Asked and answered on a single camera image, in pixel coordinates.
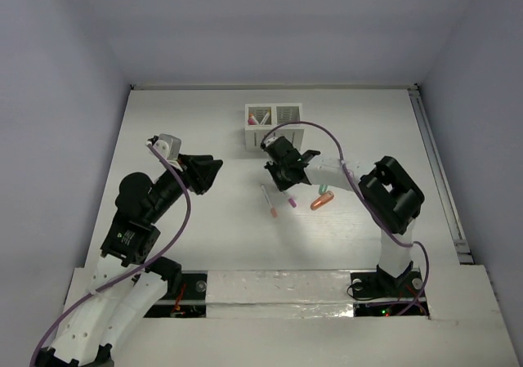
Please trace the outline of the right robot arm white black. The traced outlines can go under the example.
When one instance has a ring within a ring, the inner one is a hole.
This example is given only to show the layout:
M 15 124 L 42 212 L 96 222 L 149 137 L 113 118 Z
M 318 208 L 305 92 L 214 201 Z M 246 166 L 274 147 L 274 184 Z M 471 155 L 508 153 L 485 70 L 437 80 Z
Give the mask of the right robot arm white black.
M 327 185 L 352 192 L 362 200 L 381 228 L 376 285 L 386 295 L 398 293 L 413 269 L 413 228 L 425 196 L 391 156 L 373 166 L 323 156 L 318 150 L 300 153 L 286 137 L 261 143 L 269 156 L 267 169 L 280 191 L 298 184 Z

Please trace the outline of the white marker yellow cap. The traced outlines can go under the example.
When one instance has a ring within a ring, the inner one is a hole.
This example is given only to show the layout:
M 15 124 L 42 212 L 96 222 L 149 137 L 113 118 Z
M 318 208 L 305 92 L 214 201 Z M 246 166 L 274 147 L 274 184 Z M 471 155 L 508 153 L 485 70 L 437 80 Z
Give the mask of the white marker yellow cap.
M 266 112 L 261 120 L 261 125 L 265 125 L 270 118 L 270 112 Z

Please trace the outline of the white marker salmon cap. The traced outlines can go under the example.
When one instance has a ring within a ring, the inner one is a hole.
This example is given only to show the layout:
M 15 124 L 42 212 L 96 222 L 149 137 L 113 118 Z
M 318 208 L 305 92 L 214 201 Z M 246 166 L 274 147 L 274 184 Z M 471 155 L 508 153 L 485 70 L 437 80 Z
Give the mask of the white marker salmon cap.
M 270 210 L 270 214 L 273 218 L 277 218 L 278 217 L 278 213 L 275 209 L 275 206 L 273 205 L 272 201 L 270 200 L 270 197 L 268 195 L 268 192 L 266 190 L 266 187 L 263 185 L 263 184 L 260 184 L 260 188 L 261 188 L 261 192 L 263 193 L 263 197 L 266 201 L 266 204 Z

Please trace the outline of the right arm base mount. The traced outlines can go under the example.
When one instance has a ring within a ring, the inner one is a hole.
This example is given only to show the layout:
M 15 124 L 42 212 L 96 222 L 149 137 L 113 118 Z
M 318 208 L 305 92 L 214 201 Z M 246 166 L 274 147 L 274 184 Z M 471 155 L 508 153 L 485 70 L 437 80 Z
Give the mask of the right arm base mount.
M 397 287 L 381 284 L 376 271 L 351 273 L 346 294 L 355 302 L 356 317 L 426 316 L 430 315 L 425 293 L 419 295 L 423 283 L 419 271 L 407 274 Z

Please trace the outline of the white marker purple cap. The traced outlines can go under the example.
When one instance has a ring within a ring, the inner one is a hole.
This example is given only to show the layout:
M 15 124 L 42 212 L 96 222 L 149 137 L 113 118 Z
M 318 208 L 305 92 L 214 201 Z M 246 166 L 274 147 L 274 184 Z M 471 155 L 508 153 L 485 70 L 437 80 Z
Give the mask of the white marker purple cap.
M 286 200 L 289 202 L 289 204 L 293 207 L 293 208 L 296 208 L 297 207 L 297 203 L 295 201 L 295 199 L 287 192 L 287 191 L 284 191 L 283 192 L 283 195 L 285 196 Z

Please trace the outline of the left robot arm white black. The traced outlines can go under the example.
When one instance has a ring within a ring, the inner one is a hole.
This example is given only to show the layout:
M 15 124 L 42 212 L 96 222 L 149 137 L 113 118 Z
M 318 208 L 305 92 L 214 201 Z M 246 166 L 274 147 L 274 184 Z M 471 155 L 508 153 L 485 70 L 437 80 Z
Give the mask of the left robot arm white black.
M 120 182 L 91 282 L 58 318 L 64 329 L 48 347 L 38 344 L 32 366 L 112 366 L 146 312 L 182 292 L 181 265 L 161 253 L 149 256 L 160 236 L 155 224 L 180 197 L 206 193 L 223 162 L 187 154 L 175 158 L 177 168 L 160 161 L 166 170 L 156 181 L 134 172 Z

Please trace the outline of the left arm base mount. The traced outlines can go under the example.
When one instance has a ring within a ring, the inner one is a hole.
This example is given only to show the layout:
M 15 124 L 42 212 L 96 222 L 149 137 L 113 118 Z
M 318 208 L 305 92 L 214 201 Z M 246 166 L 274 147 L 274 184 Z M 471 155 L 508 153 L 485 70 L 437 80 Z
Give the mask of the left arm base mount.
M 206 271 L 183 271 L 177 292 L 168 293 L 156 305 L 168 307 L 172 318 L 204 318 L 207 289 Z

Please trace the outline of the white marker orange cap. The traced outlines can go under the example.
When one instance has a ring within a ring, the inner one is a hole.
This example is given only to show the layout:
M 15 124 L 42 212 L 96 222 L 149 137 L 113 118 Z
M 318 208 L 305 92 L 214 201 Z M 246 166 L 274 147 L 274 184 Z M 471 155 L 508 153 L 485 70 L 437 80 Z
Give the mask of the white marker orange cap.
M 254 114 L 250 114 L 249 115 L 249 123 L 251 125 L 260 125 L 260 121 L 258 120 L 258 118 Z

